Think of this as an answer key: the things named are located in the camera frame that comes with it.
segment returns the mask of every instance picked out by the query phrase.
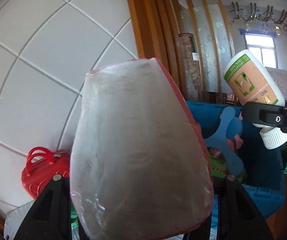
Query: blue plastic box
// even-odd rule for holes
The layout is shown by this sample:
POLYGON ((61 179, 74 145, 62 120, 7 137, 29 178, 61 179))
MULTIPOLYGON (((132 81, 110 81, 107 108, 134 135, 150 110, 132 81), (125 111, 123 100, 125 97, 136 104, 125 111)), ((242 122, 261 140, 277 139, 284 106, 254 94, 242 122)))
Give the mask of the blue plastic box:
MULTIPOLYGON (((228 105, 187 102, 188 107, 201 125, 203 138, 215 133, 220 124, 220 115, 228 105)), ((240 115, 241 108, 234 107, 236 117, 240 115)), ((244 188, 256 203, 264 218, 268 218, 280 209, 285 200, 285 177, 280 149, 267 150, 259 134, 261 128, 242 121, 241 138, 244 143, 238 151, 247 172, 244 188)), ((214 197, 212 212, 212 229, 218 224, 218 202, 214 197)))

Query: plastic bottle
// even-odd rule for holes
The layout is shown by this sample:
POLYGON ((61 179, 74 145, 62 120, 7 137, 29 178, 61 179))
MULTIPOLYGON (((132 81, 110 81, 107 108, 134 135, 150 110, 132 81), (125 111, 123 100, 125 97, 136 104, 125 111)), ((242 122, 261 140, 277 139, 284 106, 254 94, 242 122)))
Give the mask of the plastic bottle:
MULTIPOLYGON (((248 50, 237 53, 223 71, 224 79, 240 103, 247 102, 285 106, 285 99, 259 60, 248 50)), ((260 135, 267 149, 274 149, 287 141, 287 134, 278 127, 253 124, 262 127, 260 135)))

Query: transparent plastic package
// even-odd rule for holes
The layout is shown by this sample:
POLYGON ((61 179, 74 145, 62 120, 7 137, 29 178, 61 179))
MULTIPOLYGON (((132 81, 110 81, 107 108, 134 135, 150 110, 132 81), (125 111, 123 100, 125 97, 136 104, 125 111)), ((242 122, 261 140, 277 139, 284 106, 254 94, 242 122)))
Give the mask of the transparent plastic package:
POLYGON ((157 59, 86 75, 70 168, 71 199, 92 240, 168 238, 213 208, 200 126, 157 59))

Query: screw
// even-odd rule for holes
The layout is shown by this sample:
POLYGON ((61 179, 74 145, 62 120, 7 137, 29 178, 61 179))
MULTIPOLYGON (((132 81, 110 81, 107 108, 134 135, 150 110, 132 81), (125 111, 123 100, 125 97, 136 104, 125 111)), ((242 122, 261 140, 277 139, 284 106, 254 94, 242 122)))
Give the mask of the screw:
POLYGON ((236 180, 236 177, 233 176, 233 175, 228 175, 228 176, 227 176, 227 179, 230 180, 230 181, 235 181, 235 180, 236 180))
POLYGON ((61 179, 61 175, 60 174, 56 174, 55 176, 52 177, 52 179, 54 181, 60 180, 61 179))

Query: window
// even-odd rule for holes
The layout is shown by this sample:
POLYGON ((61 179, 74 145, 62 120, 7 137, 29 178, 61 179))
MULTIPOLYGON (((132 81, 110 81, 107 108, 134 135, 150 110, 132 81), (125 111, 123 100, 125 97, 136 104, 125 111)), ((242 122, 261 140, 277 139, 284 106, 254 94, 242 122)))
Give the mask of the window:
POLYGON ((276 48, 272 37, 245 35, 247 48, 265 67, 278 68, 276 48))

